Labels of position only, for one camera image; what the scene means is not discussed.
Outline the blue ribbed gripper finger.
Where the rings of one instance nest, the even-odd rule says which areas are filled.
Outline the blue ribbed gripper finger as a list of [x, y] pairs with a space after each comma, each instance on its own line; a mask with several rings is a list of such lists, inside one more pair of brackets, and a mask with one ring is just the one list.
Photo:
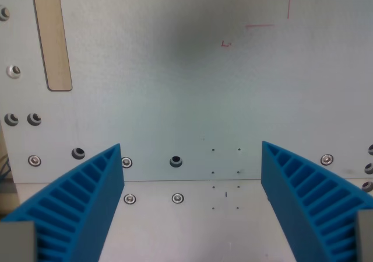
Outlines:
[[372, 196], [266, 141], [261, 184], [297, 261], [358, 260], [356, 215], [372, 208]]
[[54, 180], [3, 222], [32, 222], [37, 261], [98, 261], [124, 189], [116, 144]]

